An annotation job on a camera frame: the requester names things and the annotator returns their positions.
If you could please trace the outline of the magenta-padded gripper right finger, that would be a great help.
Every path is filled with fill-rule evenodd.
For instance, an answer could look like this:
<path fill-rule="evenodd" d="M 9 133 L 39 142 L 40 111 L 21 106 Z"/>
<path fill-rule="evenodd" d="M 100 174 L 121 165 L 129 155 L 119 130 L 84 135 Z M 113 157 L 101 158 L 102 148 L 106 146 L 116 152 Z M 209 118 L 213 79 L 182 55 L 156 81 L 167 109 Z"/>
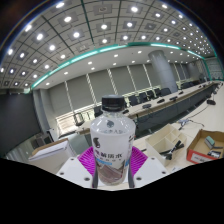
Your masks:
<path fill-rule="evenodd" d="M 132 147 L 129 160 L 128 184 L 130 188 L 140 188 L 168 175 L 168 171 L 156 157 L 147 157 L 136 147 Z"/>

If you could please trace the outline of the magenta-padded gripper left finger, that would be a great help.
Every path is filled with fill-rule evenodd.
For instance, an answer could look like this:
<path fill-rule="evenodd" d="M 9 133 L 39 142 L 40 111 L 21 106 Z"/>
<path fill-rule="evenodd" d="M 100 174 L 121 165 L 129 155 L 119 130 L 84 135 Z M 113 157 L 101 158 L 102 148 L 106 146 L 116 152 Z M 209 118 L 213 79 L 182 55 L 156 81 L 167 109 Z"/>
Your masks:
<path fill-rule="evenodd" d="M 84 188 L 97 188 L 98 174 L 93 148 L 86 149 L 77 157 L 70 157 L 57 172 L 57 176 Z"/>

